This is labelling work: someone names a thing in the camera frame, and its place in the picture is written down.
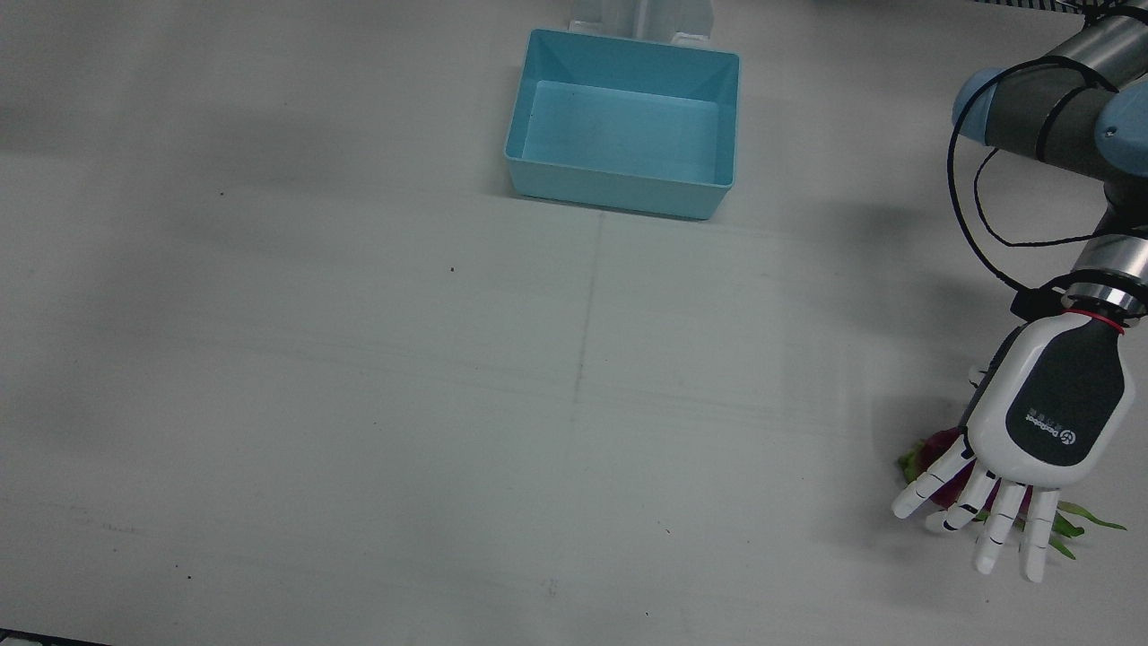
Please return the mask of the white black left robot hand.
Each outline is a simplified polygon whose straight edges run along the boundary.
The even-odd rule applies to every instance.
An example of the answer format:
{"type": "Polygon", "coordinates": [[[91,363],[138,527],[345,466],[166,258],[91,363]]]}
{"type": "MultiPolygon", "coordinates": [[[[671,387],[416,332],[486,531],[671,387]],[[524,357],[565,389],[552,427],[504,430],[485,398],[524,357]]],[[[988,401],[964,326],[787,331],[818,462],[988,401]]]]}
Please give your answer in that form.
{"type": "Polygon", "coordinates": [[[992,573],[1017,520],[1022,577],[1044,579],[1058,498],[1093,470],[1135,400],[1123,359],[1125,326],[1075,308],[1004,338],[961,417],[960,436],[895,496],[906,519],[960,473],[969,478],[926,527],[956,532],[979,514],[977,573],[992,573]]]}

